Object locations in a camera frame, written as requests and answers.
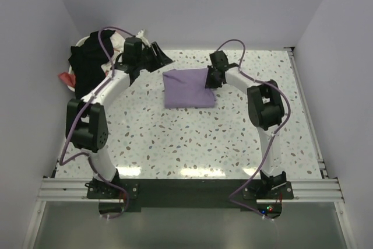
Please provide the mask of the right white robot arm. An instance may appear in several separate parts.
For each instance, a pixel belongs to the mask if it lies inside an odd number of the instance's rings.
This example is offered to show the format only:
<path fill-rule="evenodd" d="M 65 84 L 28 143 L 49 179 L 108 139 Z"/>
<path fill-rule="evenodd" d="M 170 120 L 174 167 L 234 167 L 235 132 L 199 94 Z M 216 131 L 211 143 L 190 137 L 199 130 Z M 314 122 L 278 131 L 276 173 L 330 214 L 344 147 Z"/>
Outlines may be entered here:
<path fill-rule="evenodd" d="M 228 84 L 247 95 L 249 120 L 257 128 L 262 152 L 262 161 L 250 179 L 260 174 L 257 193 L 273 198 L 280 192 L 280 187 L 287 183 L 279 132 L 289 120 L 283 102 L 286 102 L 287 107 L 290 103 L 279 90 L 276 81 L 264 82 L 250 78 L 238 64 L 230 64 L 223 51 L 211 53 L 210 61 L 212 64 L 207 67 L 206 88 L 217 89 Z"/>

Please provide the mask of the purple t shirt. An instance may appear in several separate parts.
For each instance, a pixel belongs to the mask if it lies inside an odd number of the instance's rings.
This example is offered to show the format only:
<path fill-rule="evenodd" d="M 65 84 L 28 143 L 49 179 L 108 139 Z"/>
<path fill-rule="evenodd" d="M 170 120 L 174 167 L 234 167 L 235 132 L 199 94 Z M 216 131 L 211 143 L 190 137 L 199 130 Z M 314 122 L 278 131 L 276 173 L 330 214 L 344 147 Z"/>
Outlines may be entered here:
<path fill-rule="evenodd" d="M 172 69 L 163 72 L 165 108 L 213 108 L 211 89 L 205 88 L 207 68 Z"/>

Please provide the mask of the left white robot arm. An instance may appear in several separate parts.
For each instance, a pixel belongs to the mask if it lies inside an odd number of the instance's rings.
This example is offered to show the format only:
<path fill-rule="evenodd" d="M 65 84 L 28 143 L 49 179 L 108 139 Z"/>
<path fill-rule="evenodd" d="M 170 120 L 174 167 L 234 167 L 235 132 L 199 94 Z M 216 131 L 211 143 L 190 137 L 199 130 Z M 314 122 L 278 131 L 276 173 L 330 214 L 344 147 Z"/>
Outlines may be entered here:
<path fill-rule="evenodd" d="M 149 43 L 143 36 L 135 36 L 125 39 L 123 52 L 110 63 L 111 69 L 102 82 L 81 99 L 68 102 L 66 142 L 59 165 L 85 156 L 94 174 L 93 181 L 101 182 L 100 191 L 114 198 L 120 193 L 121 184 L 106 148 L 109 133 L 105 110 L 142 71 L 154 72 L 172 63 L 172 59 L 156 42 Z"/>

